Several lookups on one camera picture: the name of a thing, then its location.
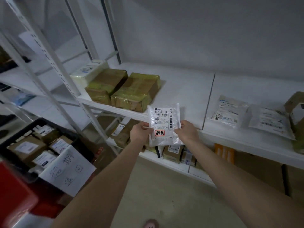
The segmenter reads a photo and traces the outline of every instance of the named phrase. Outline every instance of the shoe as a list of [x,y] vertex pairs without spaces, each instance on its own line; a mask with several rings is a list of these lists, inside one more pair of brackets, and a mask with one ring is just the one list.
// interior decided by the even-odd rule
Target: shoe
[[16,118],[16,115],[0,115],[0,126],[4,126],[9,121]]
[[146,221],[143,228],[159,228],[159,224],[155,219],[149,219],[148,221]]
[[0,139],[4,138],[9,133],[8,130],[0,130]]

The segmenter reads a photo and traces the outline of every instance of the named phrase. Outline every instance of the gray floor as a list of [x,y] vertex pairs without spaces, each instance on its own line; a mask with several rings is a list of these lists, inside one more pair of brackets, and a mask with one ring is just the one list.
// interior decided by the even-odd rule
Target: gray floor
[[138,157],[111,228],[246,226],[219,192],[197,180]]

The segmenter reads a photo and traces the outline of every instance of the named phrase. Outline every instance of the red object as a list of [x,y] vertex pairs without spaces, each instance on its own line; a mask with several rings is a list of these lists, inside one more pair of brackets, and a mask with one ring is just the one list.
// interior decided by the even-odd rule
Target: red object
[[30,211],[38,197],[0,161],[0,224],[12,227]]

